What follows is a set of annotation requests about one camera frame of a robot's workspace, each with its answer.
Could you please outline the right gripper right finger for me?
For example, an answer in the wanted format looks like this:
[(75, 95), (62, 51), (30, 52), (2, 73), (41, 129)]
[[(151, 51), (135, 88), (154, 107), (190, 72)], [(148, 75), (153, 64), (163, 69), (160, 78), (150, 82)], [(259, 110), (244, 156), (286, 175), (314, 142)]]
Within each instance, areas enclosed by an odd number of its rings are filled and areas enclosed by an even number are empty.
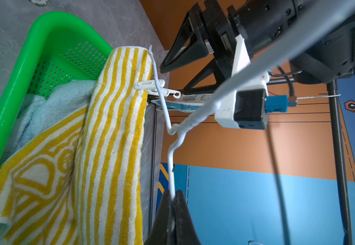
[(178, 190), (174, 198), (174, 239), (176, 245), (200, 245), (183, 191)]

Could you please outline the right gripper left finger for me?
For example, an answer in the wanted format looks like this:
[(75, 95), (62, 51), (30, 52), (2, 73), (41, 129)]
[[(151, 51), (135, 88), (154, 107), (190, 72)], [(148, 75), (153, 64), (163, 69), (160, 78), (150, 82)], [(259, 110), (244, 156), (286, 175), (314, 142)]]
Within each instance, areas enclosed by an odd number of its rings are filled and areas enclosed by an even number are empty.
[(173, 201), (171, 199), (170, 191), (167, 190), (163, 193), (155, 222), (153, 224), (148, 239), (144, 243), (145, 245), (172, 245), (173, 244), (172, 203)]

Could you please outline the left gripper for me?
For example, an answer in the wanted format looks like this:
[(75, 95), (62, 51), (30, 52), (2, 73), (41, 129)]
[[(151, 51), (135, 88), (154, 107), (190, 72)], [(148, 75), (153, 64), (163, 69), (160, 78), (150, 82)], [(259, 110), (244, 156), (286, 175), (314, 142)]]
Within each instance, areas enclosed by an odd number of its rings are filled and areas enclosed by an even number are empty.
[[(187, 12), (172, 48), (160, 65), (160, 72), (164, 74), (207, 57), (208, 38), (214, 59), (181, 90), (184, 95), (212, 94), (230, 78), (237, 45), (236, 36), (246, 35), (234, 6), (227, 8), (227, 14), (218, 1), (205, 1), (205, 8), (202, 12), (196, 3)], [(210, 75), (214, 75), (215, 84), (195, 88)]]

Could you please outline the white clothespin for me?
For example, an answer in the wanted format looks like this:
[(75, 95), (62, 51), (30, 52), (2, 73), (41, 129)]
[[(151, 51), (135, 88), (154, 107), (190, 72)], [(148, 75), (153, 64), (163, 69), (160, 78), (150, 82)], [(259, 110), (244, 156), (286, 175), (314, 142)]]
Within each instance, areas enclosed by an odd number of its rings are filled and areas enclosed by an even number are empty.
[(175, 99), (179, 99), (181, 97), (180, 91), (164, 88), (164, 86), (165, 81), (163, 79), (158, 80), (158, 85), (156, 85), (156, 80), (148, 80), (135, 83), (134, 89), (145, 90), (149, 95), (156, 97), (173, 96)]

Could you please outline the yellow striped towel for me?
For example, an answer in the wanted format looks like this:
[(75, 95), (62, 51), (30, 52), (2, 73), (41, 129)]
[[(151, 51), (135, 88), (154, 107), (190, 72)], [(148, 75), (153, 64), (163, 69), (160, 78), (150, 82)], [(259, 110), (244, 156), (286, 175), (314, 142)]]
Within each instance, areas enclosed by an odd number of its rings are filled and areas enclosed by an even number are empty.
[(85, 169), (88, 242), (79, 245), (141, 245), (141, 151), (147, 92), (134, 84), (153, 75), (141, 47), (114, 49), (91, 97)]

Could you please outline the white wire hanger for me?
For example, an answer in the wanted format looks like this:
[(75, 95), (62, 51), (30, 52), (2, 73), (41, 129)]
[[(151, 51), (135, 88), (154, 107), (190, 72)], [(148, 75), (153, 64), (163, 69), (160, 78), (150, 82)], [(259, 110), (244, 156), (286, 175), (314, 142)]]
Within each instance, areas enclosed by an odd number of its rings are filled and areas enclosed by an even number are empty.
[(177, 140), (168, 149), (169, 191), (175, 198), (173, 154), (184, 142), (186, 134), (215, 113), (225, 96), (247, 81), (267, 72), (286, 60), (295, 58), (307, 50), (325, 34), (340, 25), (355, 12), (355, 1), (317, 1), (307, 9), (289, 31), (272, 44), (267, 51), (253, 62), (244, 61), (242, 67), (231, 78), (223, 82), (211, 98), (193, 112), (181, 124), (171, 124), (169, 112), (163, 96), (160, 97), (164, 111), (167, 132), (177, 135)]

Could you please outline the light green towel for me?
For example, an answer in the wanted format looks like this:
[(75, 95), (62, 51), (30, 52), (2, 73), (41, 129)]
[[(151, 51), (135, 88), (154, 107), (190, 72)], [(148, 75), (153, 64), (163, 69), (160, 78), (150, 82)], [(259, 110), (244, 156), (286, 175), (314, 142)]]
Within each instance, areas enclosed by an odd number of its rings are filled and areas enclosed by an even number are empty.
[(85, 169), (93, 81), (29, 95), (0, 162), (0, 245), (88, 242)]

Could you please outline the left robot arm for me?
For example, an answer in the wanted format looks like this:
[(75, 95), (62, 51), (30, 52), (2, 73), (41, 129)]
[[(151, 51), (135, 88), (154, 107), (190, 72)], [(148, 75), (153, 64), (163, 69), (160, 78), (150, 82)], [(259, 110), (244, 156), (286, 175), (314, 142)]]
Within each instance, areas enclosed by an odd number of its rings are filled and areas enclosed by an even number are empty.
[(254, 89), (254, 79), (289, 61), (301, 83), (328, 83), (355, 65), (355, 1), (195, 4), (160, 65), (170, 72), (213, 54), (185, 94)]

